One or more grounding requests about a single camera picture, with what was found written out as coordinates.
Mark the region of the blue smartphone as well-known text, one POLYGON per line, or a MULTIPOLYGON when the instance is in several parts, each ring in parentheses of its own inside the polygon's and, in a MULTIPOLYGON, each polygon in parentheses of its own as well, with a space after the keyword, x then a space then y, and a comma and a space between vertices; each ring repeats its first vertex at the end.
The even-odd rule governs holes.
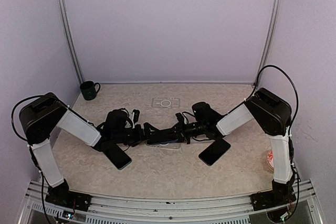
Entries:
POLYGON ((146 144, 151 146, 151 145, 175 144, 182 142, 183 140, 179 137, 178 134, 164 134, 164 135, 153 134, 148 138, 146 144))

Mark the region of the clear magsafe phone case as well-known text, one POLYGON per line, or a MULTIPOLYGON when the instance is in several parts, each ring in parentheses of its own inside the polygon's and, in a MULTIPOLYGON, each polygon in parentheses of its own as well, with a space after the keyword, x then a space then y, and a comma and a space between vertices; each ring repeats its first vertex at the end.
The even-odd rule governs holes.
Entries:
POLYGON ((166 144, 155 144, 150 145, 145 144, 147 147, 158 149, 158 150, 179 150, 181 148, 181 143, 166 143, 166 144))

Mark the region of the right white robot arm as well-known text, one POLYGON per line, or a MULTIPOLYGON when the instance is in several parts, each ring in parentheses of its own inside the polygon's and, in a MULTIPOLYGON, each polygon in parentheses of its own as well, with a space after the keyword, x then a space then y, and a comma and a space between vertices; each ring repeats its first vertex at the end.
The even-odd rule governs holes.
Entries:
POLYGON ((251 94, 224 115, 219 114, 206 102, 192 106, 194 123, 186 124, 183 116, 178 115, 178 123, 170 129, 157 132, 162 143, 186 141, 199 135, 205 135, 212 144, 199 154, 208 166, 212 166, 229 149, 226 136, 255 120, 268 136, 274 155, 274 175, 269 201, 273 205, 281 204, 289 196, 295 173, 293 170, 293 145, 291 128, 298 113, 289 103, 265 88, 254 87, 251 94))

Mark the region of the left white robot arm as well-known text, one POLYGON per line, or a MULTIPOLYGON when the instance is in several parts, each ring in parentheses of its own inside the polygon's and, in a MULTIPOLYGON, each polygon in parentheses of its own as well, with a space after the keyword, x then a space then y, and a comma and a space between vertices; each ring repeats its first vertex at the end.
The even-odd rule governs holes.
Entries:
POLYGON ((66 206, 73 201, 73 193, 60 172, 50 142, 55 130, 67 132, 104 156, 117 168, 123 169, 132 159, 119 147, 135 147, 147 141, 158 131, 149 123, 140 125, 139 110, 128 113, 125 108, 114 109, 103 123, 94 126, 52 92, 25 99, 30 103, 21 108, 19 120, 24 131, 22 140, 27 142, 30 153, 41 176, 51 188, 53 197, 66 206))

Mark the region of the purple-edged smartphone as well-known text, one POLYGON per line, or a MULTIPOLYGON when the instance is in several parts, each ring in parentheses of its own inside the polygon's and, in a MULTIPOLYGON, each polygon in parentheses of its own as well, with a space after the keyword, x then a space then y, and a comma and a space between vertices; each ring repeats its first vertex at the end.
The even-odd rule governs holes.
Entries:
POLYGON ((207 166, 212 166, 230 148, 231 148, 231 145, 227 141, 225 141, 223 139, 215 140, 211 145, 209 145, 205 150, 203 150, 198 155, 198 157, 207 166))

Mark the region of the teal-edged smartphone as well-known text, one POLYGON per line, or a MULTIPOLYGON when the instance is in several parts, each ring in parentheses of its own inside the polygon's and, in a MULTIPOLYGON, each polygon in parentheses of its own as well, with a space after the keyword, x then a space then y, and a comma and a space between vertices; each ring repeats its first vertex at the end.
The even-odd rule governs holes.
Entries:
POLYGON ((132 162, 131 157, 128 156, 118 146, 117 148, 110 148, 105 150, 104 154, 118 170, 124 169, 132 162))

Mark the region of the dark green mug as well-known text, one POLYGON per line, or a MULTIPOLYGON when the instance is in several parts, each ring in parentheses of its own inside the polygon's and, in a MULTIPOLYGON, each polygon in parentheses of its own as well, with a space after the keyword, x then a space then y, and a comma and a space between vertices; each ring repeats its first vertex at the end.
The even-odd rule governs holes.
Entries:
POLYGON ((101 89, 101 84, 93 81, 85 81, 80 85, 80 91, 86 101, 94 100, 101 89))

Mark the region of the red white patterned bowl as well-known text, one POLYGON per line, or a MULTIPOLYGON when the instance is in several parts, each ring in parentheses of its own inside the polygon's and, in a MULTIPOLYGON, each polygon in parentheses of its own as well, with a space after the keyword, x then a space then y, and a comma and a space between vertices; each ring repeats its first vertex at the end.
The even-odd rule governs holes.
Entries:
POLYGON ((261 155, 261 163, 264 170, 268 172, 274 171, 274 160, 272 149, 264 151, 261 155))

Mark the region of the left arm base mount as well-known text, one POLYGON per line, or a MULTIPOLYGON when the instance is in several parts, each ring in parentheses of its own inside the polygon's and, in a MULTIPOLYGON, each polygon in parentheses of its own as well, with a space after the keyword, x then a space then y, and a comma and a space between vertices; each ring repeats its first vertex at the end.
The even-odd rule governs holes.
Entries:
POLYGON ((63 182, 56 187, 48 186, 45 200, 57 206, 87 212, 91 198, 92 196, 89 194, 71 191, 67 181, 64 179, 63 182))

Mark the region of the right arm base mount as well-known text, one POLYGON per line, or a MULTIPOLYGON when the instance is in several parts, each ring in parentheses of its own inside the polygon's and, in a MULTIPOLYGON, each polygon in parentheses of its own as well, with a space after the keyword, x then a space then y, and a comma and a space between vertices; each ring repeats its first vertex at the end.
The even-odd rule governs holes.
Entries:
POLYGON ((272 181, 272 190, 250 195, 253 210, 263 210, 277 207, 296 200, 293 190, 294 177, 286 184, 272 181))

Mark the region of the front aluminium rail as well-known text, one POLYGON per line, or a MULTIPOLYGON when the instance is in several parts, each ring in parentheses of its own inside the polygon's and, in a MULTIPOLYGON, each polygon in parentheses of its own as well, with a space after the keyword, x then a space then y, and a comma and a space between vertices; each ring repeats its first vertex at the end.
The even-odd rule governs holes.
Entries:
POLYGON ((16 223, 325 223, 311 181, 301 181, 299 202, 255 210, 249 194, 199 199, 141 199, 93 194, 87 211, 43 203, 30 182, 16 223))

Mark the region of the left aluminium frame post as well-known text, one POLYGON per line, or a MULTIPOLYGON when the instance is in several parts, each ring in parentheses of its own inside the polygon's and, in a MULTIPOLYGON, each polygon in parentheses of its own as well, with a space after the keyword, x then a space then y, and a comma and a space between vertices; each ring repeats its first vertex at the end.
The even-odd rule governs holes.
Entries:
POLYGON ((73 64, 78 82, 82 84, 85 79, 84 79, 84 76, 81 70, 81 66, 80 66, 77 52, 75 49, 74 40, 71 34, 70 23, 69 23, 67 9, 66 9, 66 1, 57 0, 57 3, 58 3, 59 12, 60 12, 62 27, 63 27, 64 34, 65 34, 65 39, 66 39, 67 46, 68 46, 69 53, 70 53, 71 62, 73 64))

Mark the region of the aluminium frame post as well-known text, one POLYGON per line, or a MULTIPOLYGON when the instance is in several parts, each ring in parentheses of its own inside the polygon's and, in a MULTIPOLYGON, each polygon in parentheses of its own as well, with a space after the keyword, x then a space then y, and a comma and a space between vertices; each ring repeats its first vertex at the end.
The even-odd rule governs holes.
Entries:
POLYGON ((261 60, 258 66, 257 73, 259 73, 261 68, 264 67, 267 63, 269 52, 271 49, 272 39, 273 39, 275 30, 276 30, 276 23, 278 19, 280 4, 281 4, 281 0, 273 0, 271 16, 270 16, 270 21, 269 21, 268 30, 267 30, 267 36, 266 36, 266 40, 264 43, 263 52, 261 55, 261 60))
POLYGON ((77 52, 75 49, 74 40, 71 34, 70 23, 69 23, 67 9, 66 9, 66 1, 57 0, 57 3, 58 3, 59 12, 60 12, 62 27, 63 27, 64 34, 65 34, 65 39, 66 39, 67 46, 68 46, 69 53, 70 53, 71 62, 73 64, 78 82, 82 84, 85 79, 84 79, 84 76, 81 70, 81 66, 80 66, 77 52))

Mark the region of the right aluminium frame post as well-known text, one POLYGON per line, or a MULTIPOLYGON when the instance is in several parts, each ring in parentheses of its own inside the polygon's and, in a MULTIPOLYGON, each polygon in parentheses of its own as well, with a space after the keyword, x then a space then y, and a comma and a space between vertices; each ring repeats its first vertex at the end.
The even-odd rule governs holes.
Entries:
POLYGON ((266 36, 266 40, 264 43, 263 52, 261 55, 261 60, 258 66, 257 73, 259 73, 261 68, 264 67, 267 63, 269 52, 271 49, 272 39, 273 39, 275 30, 276 30, 276 23, 278 19, 280 4, 281 4, 281 0, 273 0, 271 16, 270 16, 270 21, 269 21, 268 30, 267 30, 267 36, 266 36))

